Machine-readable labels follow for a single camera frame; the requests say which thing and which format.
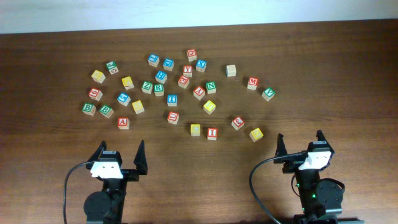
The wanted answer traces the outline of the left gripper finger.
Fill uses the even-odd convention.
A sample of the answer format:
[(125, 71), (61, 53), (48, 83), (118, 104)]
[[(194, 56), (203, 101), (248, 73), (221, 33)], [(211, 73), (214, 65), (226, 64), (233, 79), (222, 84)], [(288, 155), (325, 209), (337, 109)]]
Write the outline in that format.
[(102, 141), (98, 146), (97, 150), (89, 157), (87, 162), (96, 162), (99, 161), (102, 153), (107, 149), (106, 141)]
[(148, 165), (145, 154), (145, 142), (141, 141), (136, 156), (134, 158), (134, 165), (136, 166), (136, 170), (140, 175), (147, 175)]

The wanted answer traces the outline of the red letter A block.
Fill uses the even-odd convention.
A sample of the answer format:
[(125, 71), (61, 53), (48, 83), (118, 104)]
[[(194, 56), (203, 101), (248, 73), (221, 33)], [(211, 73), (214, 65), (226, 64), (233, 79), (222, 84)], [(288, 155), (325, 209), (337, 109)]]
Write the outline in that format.
[(130, 120), (127, 117), (119, 117), (118, 118), (118, 128), (119, 129), (129, 129)]

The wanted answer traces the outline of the yellow letter C block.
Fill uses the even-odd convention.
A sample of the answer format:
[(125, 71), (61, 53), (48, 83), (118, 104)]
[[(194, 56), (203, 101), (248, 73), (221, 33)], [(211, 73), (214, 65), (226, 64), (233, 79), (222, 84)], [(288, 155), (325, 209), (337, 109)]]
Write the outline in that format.
[(190, 125), (190, 134), (192, 136), (199, 136), (200, 135), (200, 125), (199, 124), (191, 124)]

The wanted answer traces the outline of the red letter I block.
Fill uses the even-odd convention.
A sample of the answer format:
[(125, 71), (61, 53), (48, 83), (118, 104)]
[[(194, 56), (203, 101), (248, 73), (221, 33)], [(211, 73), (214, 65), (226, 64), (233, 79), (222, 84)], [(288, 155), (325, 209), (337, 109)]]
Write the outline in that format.
[(217, 140), (218, 129), (217, 128), (208, 128), (207, 130), (207, 140), (215, 141)]

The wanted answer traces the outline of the green letter R block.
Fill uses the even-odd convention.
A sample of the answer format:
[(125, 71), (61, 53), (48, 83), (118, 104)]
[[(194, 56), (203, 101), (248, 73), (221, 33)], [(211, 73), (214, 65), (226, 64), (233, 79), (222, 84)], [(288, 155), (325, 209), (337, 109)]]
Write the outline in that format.
[(164, 96), (164, 86), (163, 86), (163, 84), (154, 85), (154, 94), (155, 94), (155, 96)]

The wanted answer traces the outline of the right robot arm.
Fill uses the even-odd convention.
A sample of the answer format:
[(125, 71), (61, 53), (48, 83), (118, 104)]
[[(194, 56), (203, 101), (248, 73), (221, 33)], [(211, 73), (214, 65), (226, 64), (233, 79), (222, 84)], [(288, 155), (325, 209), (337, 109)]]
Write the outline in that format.
[(292, 222), (364, 223), (358, 218), (338, 219), (343, 211), (345, 185), (335, 179), (320, 177), (320, 172), (330, 165), (335, 154), (322, 131), (317, 131), (317, 140), (310, 142), (307, 150), (296, 154), (287, 153), (283, 137), (278, 134), (275, 163), (284, 165), (283, 173), (294, 175), (303, 210), (301, 215), (294, 215)]

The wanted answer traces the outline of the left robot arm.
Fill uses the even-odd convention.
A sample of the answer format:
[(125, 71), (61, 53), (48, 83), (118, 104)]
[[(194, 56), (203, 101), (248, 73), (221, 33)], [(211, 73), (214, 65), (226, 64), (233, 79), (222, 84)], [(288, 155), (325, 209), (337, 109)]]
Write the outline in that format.
[(127, 184), (138, 182), (140, 176), (148, 172), (144, 141), (141, 141), (133, 161), (136, 167), (123, 169), (122, 163), (120, 152), (107, 150), (105, 141), (88, 159), (86, 168), (92, 177), (102, 181), (103, 187), (85, 200), (83, 209), (87, 224), (122, 222)]

